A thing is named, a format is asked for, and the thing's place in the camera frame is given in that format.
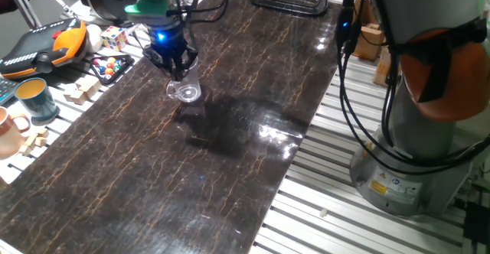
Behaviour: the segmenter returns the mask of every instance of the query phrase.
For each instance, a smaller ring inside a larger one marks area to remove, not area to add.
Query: dark marble surface
[[[230,0],[195,25],[205,101],[165,98],[142,60],[0,191],[0,238],[24,253],[248,252],[335,72],[337,13]]]

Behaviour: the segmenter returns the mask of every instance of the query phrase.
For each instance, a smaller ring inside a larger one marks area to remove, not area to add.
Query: colorful toy
[[[102,33],[102,39],[107,48],[116,51],[120,51],[129,43],[124,29],[113,26],[107,28],[107,30]]]

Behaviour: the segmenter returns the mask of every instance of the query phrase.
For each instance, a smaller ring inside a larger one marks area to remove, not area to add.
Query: sticker
[[[422,183],[405,181],[378,168],[369,182],[369,188],[391,200],[402,204],[413,204]]]

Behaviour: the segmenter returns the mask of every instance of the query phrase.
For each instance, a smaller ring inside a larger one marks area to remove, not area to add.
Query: clear plastic cup
[[[201,96],[199,83],[198,58],[194,60],[189,73],[181,82],[170,81],[167,86],[167,96],[171,99],[179,99],[182,102],[194,102]]]

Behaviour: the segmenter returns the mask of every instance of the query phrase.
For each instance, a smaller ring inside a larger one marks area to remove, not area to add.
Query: wooden block
[[[29,135],[28,140],[25,141],[24,145],[33,149],[35,147],[35,141],[38,134]]]
[[[374,29],[374,30],[380,30],[381,27],[379,24],[366,24],[366,28]]]
[[[45,138],[36,138],[36,146],[38,147],[44,147],[46,146],[46,139]]]
[[[391,66],[391,57],[390,51],[388,51],[388,47],[383,47],[381,51],[380,61],[377,64],[376,73],[373,77],[373,83],[380,86],[388,86],[386,82],[386,76],[390,71]]]
[[[70,96],[75,104],[83,105],[85,101],[89,99],[87,93],[81,90],[75,90],[75,92]]]
[[[85,78],[83,85],[78,89],[87,93],[89,98],[92,98],[92,96],[94,96],[97,93],[97,91],[100,90],[101,87],[102,87],[102,83],[99,81],[97,77],[87,77]]]
[[[77,89],[79,89],[82,85],[85,84],[85,78],[84,77],[80,77],[76,82],[75,82],[75,85],[77,85]]]
[[[23,154],[24,156],[29,156],[31,154],[31,151],[32,148],[27,145],[22,145],[21,148],[18,150],[18,152]]]
[[[44,129],[42,129],[41,131],[38,132],[38,135],[40,137],[47,138],[49,136],[49,131],[46,128],[44,128]]]
[[[76,85],[67,85],[67,88],[63,92],[64,98],[69,102],[73,102],[73,100],[71,99],[71,95],[75,92],[75,90],[77,90]]]
[[[384,34],[379,30],[362,27],[361,31],[366,39],[373,44],[382,44],[384,42]],[[362,59],[376,60],[380,55],[381,47],[373,44],[369,44],[362,35],[360,35],[358,45],[355,48],[353,55]]]
[[[91,98],[97,93],[95,87],[91,86],[90,84],[84,84],[78,90],[81,90],[84,93],[86,93],[88,98]]]

